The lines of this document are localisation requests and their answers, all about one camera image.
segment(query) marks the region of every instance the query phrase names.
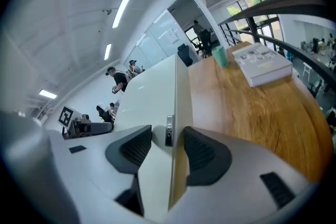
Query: black slot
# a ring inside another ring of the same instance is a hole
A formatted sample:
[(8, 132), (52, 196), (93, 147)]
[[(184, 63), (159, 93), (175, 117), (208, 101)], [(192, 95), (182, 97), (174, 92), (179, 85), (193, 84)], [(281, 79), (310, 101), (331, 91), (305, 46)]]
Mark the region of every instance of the black slot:
[(295, 198), (294, 193), (282, 181), (282, 179), (274, 172), (260, 175), (262, 182), (272, 195), (278, 209), (284, 207), (287, 203)]
[(70, 147), (69, 150), (73, 154), (73, 153), (76, 153), (76, 152), (86, 150), (86, 147), (84, 147), (84, 146), (74, 146), (74, 147)]

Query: wooden table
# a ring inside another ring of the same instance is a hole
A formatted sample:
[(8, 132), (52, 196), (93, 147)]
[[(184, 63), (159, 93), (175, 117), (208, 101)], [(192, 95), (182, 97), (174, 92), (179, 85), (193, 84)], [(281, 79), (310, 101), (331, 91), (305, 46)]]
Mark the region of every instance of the wooden table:
[(300, 79), (287, 76), (251, 88), (232, 51), (229, 66), (213, 57), (189, 67), (194, 126), (260, 144), (319, 181), (333, 156), (328, 124)]

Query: white partition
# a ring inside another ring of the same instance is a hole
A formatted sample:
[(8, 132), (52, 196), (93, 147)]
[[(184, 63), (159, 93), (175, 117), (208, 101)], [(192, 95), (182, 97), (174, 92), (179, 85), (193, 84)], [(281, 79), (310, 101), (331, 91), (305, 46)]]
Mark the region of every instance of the white partition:
[(177, 55), (170, 56), (131, 80), (114, 122), (114, 131), (137, 125), (152, 125), (152, 147), (139, 169), (139, 184), (144, 217), (157, 223), (162, 223), (167, 215), (171, 205), (170, 197), (174, 196), (171, 193), (174, 191), (174, 181), (182, 177), (185, 182), (186, 177), (185, 170), (180, 177), (175, 176), (173, 152), (176, 150), (165, 146), (169, 115), (175, 116), (175, 146), (181, 128), (192, 125), (188, 71)]

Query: fluorescent light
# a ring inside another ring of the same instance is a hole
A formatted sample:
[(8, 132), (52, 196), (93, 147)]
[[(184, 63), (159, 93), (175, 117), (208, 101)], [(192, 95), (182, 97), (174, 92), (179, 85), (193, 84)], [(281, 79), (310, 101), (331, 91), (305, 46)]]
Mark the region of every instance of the fluorescent light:
[(122, 0), (121, 4), (120, 4), (120, 7), (118, 8), (118, 11), (117, 11), (117, 15), (116, 17), (114, 18), (114, 22), (113, 22), (113, 25), (112, 25), (112, 28), (116, 28), (118, 27), (119, 25), (119, 21), (121, 19), (121, 16), (127, 6), (127, 3), (128, 3), (129, 0)]
[(57, 95), (51, 93), (51, 92), (47, 92), (45, 90), (41, 90), (40, 91), (40, 95), (43, 95), (45, 97), (49, 97), (49, 98), (52, 98), (52, 99), (55, 99), (57, 97)]
[(158, 18), (155, 19), (154, 23), (156, 24), (162, 17), (167, 13), (167, 10), (165, 10), (163, 13), (161, 13)]
[(146, 33), (142, 34), (141, 38), (138, 40), (138, 42), (135, 44), (136, 46), (140, 44), (140, 42), (143, 40), (143, 38), (146, 36)]
[(106, 51), (105, 51), (105, 57), (104, 60), (107, 60), (109, 58), (109, 54), (110, 54), (110, 49), (111, 49), (112, 44), (108, 44), (106, 45)]

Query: man in black shirt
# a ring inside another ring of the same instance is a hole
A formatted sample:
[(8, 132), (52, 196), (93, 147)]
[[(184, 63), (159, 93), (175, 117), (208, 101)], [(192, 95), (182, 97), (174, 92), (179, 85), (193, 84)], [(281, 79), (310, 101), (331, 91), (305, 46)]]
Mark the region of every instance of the man in black shirt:
[(116, 71), (114, 67), (109, 67), (106, 72), (106, 76), (110, 75), (114, 78), (114, 81), (116, 82), (116, 87), (113, 88), (113, 93), (117, 93), (120, 90), (125, 92), (127, 87), (127, 79), (126, 75), (124, 73)]

